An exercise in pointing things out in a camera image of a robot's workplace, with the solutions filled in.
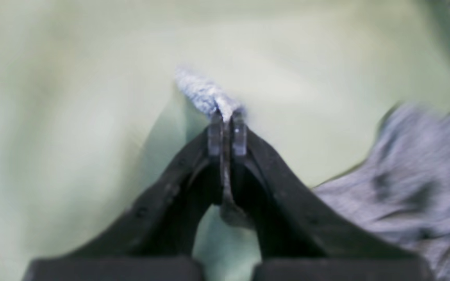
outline gray cloth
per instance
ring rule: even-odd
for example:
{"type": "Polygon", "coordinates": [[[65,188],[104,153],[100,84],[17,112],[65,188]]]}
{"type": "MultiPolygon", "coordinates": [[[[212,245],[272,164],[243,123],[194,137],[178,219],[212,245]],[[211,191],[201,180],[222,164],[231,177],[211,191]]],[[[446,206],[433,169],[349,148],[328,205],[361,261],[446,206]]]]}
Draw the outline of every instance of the gray cloth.
{"type": "Polygon", "coordinates": [[[396,108],[364,163],[315,192],[355,224],[421,253],[450,281],[450,115],[396,108]]]}

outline pale green cloth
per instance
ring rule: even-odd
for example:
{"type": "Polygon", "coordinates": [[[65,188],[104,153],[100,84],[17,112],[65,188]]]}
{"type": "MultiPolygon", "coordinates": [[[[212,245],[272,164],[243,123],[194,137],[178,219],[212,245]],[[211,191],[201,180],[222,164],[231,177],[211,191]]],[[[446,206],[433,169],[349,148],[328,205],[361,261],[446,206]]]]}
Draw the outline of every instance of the pale green cloth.
{"type": "MultiPolygon", "coordinates": [[[[91,239],[205,127],[173,85],[181,63],[315,185],[366,156],[398,101],[450,110],[450,14],[434,0],[0,0],[0,281],[91,239]]],[[[259,261],[255,234],[216,209],[195,256],[215,281],[259,261]]]]}

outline light green fabric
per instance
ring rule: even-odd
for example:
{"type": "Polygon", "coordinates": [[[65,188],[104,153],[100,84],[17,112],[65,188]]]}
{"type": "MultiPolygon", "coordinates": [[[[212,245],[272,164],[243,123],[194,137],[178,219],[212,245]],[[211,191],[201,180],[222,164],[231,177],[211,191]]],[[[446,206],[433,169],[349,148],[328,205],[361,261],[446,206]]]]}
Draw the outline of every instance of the light green fabric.
{"type": "MultiPolygon", "coordinates": [[[[450,110],[450,14],[427,0],[0,0],[0,281],[91,239],[206,125],[190,63],[307,185],[364,158],[397,102],[450,110]]],[[[195,256],[245,281],[255,234],[211,209],[195,256]]]]}

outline clamp jaw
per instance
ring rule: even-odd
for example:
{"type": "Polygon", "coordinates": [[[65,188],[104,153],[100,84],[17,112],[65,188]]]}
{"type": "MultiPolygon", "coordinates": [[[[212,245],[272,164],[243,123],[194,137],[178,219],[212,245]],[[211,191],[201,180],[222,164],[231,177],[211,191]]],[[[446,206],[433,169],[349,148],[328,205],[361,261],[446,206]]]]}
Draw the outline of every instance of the clamp jaw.
{"type": "Polygon", "coordinates": [[[257,231],[253,281],[433,281],[427,262],[343,219],[313,194],[235,112],[220,113],[103,233],[34,260],[25,281],[203,281],[191,259],[211,204],[257,231]]]}

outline black clamp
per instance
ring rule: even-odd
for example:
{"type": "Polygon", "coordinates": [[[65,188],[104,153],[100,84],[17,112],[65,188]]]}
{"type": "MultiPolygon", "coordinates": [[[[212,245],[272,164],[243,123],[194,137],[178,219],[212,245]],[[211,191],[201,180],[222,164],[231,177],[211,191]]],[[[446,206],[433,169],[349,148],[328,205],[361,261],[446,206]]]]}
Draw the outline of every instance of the black clamp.
{"type": "Polygon", "coordinates": [[[68,255],[33,261],[25,281],[203,281],[191,251],[211,204],[225,221],[257,231],[263,262],[254,281],[434,279],[421,256],[325,205],[240,112],[229,123],[216,112],[107,230],[68,255]]]}

